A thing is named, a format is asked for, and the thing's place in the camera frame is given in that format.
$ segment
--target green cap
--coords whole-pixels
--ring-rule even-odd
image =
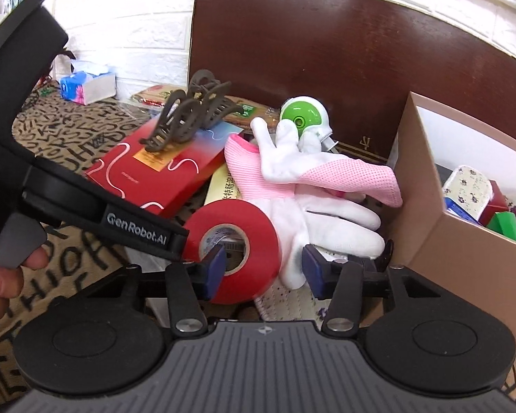
[[[320,125],[321,114],[314,104],[305,100],[295,100],[289,103],[281,114],[281,119],[290,119],[298,129],[298,136],[310,125]]]

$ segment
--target red box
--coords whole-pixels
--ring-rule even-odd
[[[151,153],[140,139],[148,138],[156,123],[157,118],[148,121],[114,146],[86,176],[134,205],[171,218],[225,162],[228,136],[242,129],[222,121],[212,129],[198,130],[191,141]]]
[[[497,212],[505,212],[508,211],[508,205],[506,204],[505,196],[501,193],[497,182],[494,180],[489,180],[491,182],[491,187],[493,188],[493,197],[485,207],[480,216],[479,222],[486,227],[487,224],[491,221],[491,218],[495,216]]]

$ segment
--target green and white spray bottle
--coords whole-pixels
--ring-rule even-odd
[[[323,104],[309,96],[297,96],[285,101],[281,107],[280,119],[290,119],[296,124],[298,136],[304,131],[315,133],[324,152],[338,153],[334,148],[337,141],[331,139],[332,129],[329,125],[329,116]]]

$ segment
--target white glove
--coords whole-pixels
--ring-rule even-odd
[[[292,129],[278,129],[276,138],[280,150],[298,150],[298,134],[294,137]],[[314,149],[314,142],[321,147],[315,136],[309,140],[305,148]],[[239,136],[230,136],[224,153],[243,199],[260,208],[276,229],[282,251],[279,278],[285,287],[297,289],[304,285],[301,254],[310,243],[373,259],[383,252],[384,240],[371,231],[380,226],[380,219],[372,211],[320,188],[265,181],[258,148]]]
[[[262,118],[254,118],[250,126],[260,149],[266,182],[303,183],[345,193],[364,193],[389,207],[402,205],[396,177],[388,166],[321,152],[321,143],[310,132],[304,132],[299,142],[298,129],[289,119],[282,119],[277,125],[276,138],[283,139],[277,144]]]

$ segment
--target yellow label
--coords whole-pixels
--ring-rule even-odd
[[[240,199],[241,193],[235,180],[231,176],[226,164],[221,165],[212,174],[208,192],[206,193],[205,205],[222,199]]]
[[[160,152],[147,152],[145,148],[142,148],[134,154],[133,157],[150,168],[153,168],[155,171],[160,172],[168,166],[170,161],[176,158],[183,150],[187,149],[190,144],[191,141],[183,144],[168,144]]]

